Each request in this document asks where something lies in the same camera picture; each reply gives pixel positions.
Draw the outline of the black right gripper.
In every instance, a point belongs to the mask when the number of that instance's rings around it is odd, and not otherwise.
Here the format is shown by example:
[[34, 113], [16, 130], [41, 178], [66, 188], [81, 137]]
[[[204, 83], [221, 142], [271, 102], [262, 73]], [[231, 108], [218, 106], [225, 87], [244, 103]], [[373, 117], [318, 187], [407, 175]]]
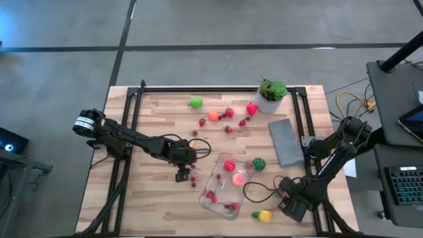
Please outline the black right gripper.
[[278, 193], [282, 195], [278, 209], [285, 216], [301, 222], [306, 211], [312, 206], [310, 200], [304, 197], [301, 187], [299, 185], [279, 185]]

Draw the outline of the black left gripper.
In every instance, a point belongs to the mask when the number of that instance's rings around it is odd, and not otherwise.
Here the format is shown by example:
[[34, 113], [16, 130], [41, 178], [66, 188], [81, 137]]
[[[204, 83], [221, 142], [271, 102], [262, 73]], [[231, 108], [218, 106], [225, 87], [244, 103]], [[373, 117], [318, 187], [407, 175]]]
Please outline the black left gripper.
[[[191, 165], [198, 160], [196, 150], [189, 146], [187, 139], [173, 140], [170, 142], [170, 163], [176, 166]], [[190, 169], [178, 169], [175, 175], [176, 182], [187, 181]]]

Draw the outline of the yellow toy fruit green leaves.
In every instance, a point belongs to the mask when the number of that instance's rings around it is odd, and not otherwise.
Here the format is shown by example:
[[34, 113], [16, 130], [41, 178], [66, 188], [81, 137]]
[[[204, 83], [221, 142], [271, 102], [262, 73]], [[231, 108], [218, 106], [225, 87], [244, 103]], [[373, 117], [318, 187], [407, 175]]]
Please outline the yellow toy fruit green leaves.
[[260, 210], [257, 212], [253, 212], [251, 216], [254, 219], [257, 219], [259, 222], [263, 222], [263, 223], [270, 223], [272, 219], [272, 213], [267, 210]]

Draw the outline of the clear plastic tupperware container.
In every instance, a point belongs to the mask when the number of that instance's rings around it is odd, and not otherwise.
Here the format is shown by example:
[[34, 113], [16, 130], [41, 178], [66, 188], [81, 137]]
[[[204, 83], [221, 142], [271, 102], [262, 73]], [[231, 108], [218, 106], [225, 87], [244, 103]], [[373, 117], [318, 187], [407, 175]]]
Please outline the clear plastic tupperware container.
[[[236, 164], [236, 169], [233, 172], [227, 172], [223, 168], [223, 164], [226, 160], [233, 160]], [[201, 207], [206, 210], [209, 210], [215, 214], [220, 215], [221, 217], [234, 220], [239, 215], [240, 207], [243, 203], [245, 198], [243, 187], [247, 182], [250, 182], [254, 173], [255, 169], [246, 170], [245, 163], [247, 161], [241, 160], [236, 158], [230, 153], [221, 153], [217, 158], [215, 167], [211, 171], [211, 175], [204, 187], [203, 192], [199, 197], [199, 203]], [[242, 186], [234, 186], [232, 184], [232, 176], [235, 173], [241, 173], [244, 175], [244, 184]], [[216, 175], [221, 175], [221, 183], [222, 185], [218, 184]], [[206, 194], [208, 191], [213, 192], [213, 197], [217, 198], [217, 202], [213, 203], [211, 198], [207, 198]], [[239, 208], [237, 211], [231, 211], [230, 209], [224, 208], [224, 204], [232, 204], [237, 202], [239, 204]]]

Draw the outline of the grey folded cloth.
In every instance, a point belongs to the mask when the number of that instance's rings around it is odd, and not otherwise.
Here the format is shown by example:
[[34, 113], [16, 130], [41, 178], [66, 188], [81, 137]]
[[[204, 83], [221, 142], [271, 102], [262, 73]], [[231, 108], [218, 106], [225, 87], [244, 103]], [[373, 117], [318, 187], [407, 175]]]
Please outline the grey folded cloth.
[[303, 151], [294, 133], [290, 119], [270, 122], [268, 127], [281, 168], [291, 167], [304, 162]]

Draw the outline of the white paper sheet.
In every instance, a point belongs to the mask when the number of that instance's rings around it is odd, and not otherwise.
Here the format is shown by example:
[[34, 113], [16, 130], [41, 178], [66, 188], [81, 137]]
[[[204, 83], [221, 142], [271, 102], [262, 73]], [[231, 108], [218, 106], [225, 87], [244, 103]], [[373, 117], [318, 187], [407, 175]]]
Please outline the white paper sheet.
[[346, 162], [343, 166], [343, 171], [346, 177], [356, 178], [357, 177], [357, 170], [356, 170], [356, 160], [351, 159]]

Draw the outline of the succulent in white patterned pot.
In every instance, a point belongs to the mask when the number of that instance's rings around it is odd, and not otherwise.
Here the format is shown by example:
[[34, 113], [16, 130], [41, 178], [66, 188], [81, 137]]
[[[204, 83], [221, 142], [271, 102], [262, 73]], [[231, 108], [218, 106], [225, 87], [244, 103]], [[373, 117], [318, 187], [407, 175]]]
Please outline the succulent in white patterned pot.
[[288, 89], [285, 83], [262, 78], [255, 96], [258, 111], [263, 114], [275, 113], [287, 93]]

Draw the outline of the dark grey desk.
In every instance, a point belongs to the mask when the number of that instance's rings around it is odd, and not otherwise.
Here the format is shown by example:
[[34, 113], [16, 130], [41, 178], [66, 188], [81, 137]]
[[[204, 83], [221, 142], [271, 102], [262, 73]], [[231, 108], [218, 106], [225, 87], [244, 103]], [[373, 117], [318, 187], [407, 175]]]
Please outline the dark grey desk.
[[398, 124], [398, 119], [420, 105], [418, 93], [423, 91], [423, 71], [398, 64], [394, 71], [385, 73], [376, 61], [366, 63], [367, 74], [377, 103], [381, 127], [389, 145], [422, 147]]
[[397, 226], [423, 228], [423, 205], [396, 205], [385, 175], [385, 167], [423, 166], [423, 149], [377, 144], [373, 150], [383, 187], [385, 215]]

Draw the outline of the backlit black keyboard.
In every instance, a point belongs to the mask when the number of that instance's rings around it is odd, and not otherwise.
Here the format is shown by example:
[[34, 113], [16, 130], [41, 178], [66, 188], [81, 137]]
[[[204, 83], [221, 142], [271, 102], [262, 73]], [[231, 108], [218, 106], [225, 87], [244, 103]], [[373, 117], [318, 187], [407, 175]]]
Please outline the backlit black keyboard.
[[385, 167], [395, 204], [423, 205], [423, 166]]

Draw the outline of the tablet computer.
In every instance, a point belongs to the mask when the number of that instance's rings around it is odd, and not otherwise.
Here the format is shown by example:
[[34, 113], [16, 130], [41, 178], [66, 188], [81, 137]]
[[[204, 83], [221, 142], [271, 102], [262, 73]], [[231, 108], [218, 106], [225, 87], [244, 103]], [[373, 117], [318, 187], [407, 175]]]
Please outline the tablet computer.
[[423, 145], [423, 104], [400, 116], [397, 124]]

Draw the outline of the dark metal stand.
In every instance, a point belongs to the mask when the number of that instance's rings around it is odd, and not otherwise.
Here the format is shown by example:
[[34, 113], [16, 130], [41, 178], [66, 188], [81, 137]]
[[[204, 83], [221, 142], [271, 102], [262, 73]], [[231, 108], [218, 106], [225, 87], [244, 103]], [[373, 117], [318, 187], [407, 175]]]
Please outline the dark metal stand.
[[6, 203], [5, 209], [0, 212], [0, 238], [5, 238], [7, 230], [19, 209], [30, 174], [34, 169], [40, 170], [42, 174], [48, 174], [53, 166], [2, 149], [0, 149], [0, 161], [8, 165], [10, 170], [21, 170], [17, 179], [12, 182], [9, 201]]

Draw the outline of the black device with blue light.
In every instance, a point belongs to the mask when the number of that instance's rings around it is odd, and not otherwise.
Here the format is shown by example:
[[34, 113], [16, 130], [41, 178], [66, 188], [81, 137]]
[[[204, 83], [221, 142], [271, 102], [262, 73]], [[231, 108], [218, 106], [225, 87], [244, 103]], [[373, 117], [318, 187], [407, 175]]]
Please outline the black device with blue light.
[[18, 134], [0, 128], [0, 149], [9, 153], [22, 155], [28, 142], [28, 139]]

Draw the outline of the black pole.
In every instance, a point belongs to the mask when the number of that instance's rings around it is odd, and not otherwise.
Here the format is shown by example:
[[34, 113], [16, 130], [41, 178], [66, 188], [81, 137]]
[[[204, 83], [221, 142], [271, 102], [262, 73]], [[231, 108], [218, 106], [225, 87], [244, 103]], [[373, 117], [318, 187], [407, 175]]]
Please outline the black pole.
[[414, 53], [421, 46], [423, 46], [423, 30], [386, 61], [378, 61], [377, 63], [380, 70], [385, 73], [392, 72], [400, 62], [404, 61], [409, 55]]

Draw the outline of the black aluminium table frame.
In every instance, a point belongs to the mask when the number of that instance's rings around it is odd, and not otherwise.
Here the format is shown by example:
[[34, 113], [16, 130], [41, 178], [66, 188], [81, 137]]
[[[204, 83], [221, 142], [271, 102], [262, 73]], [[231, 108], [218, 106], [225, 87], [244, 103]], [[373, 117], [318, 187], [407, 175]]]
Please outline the black aluminium table frame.
[[[268, 124], [290, 119], [297, 137], [327, 137], [332, 131], [323, 87], [292, 86], [281, 106], [273, 114], [257, 113], [244, 127], [238, 123], [246, 115], [246, 105], [255, 98], [255, 86], [186, 86], [154, 87], [126, 102], [128, 87], [109, 90], [105, 114], [114, 120], [129, 115], [137, 131], [148, 136], [171, 134], [174, 138], [190, 138], [197, 130], [200, 138], [212, 147], [211, 154], [198, 161], [197, 185], [176, 182], [176, 167], [152, 158], [135, 148], [129, 168], [129, 181], [124, 197], [122, 217], [112, 210], [109, 225], [102, 230], [111, 237], [232, 237], [232, 236], [314, 236], [318, 229], [335, 231], [337, 225], [324, 208], [307, 212], [302, 222], [293, 221], [278, 209], [280, 199], [265, 190], [282, 176], [299, 177], [308, 173], [304, 165], [286, 169], [278, 163]], [[192, 98], [200, 97], [200, 108], [188, 106]], [[219, 115], [232, 108], [232, 118], [211, 121], [208, 113]], [[200, 119], [206, 124], [199, 125]], [[226, 134], [224, 127], [233, 131]], [[262, 172], [255, 173], [254, 186], [248, 189], [239, 216], [229, 221], [201, 207], [199, 197], [209, 179], [220, 153], [251, 160], [261, 157], [266, 162]], [[270, 223], [259, 222], [251, 214], [260, 210], [272, 213]]]

